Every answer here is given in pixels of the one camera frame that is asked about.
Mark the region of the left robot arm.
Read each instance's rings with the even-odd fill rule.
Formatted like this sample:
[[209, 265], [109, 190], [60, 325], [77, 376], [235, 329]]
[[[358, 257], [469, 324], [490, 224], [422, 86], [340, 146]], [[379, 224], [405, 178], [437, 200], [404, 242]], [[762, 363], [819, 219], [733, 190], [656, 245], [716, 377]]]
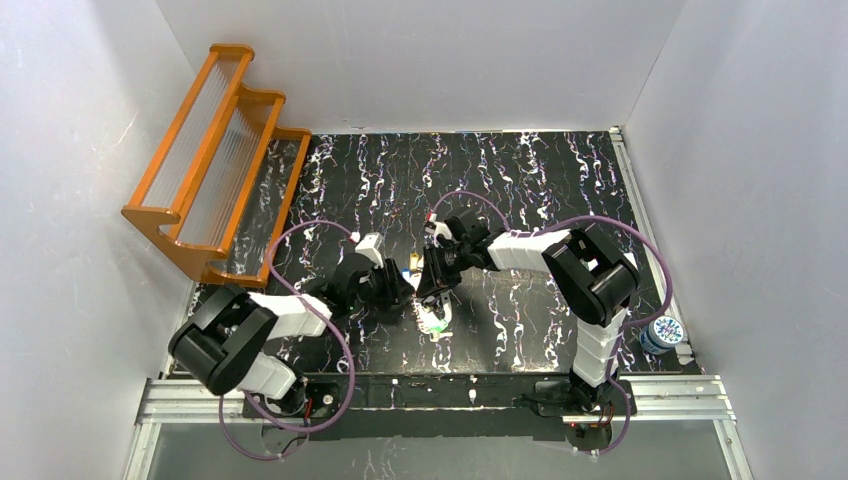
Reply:
[[350, 253], [332, 275], [302, 295], [268, 295], [236, 284], [217, 288], [172, 336], [168, 352], [215, 395], [238, 389], [281, 400], [299, 376], [265, 354], [268, 341], [318, 337], [330, 320], [363, 307], [386, 311], [402, 306], [413, 292], [394, 260], [375, 263]]

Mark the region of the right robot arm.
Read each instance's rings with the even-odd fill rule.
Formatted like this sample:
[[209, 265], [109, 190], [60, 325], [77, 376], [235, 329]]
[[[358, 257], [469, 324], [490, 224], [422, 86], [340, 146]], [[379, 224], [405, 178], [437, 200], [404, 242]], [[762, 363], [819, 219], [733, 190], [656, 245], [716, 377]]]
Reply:
[[421, 320], [449, 320], [449, 291], [464, 271], [527, 270], [552, 277], [577, 318], [578, 349], [560, 404], [589, 410], [606, 400], [617, 361], [613, 347], [641, 281], [634, 264], [595, 225], [541, 232], [489, 229], [468, 210], [440, 221], [429, 214], [415, 285]]

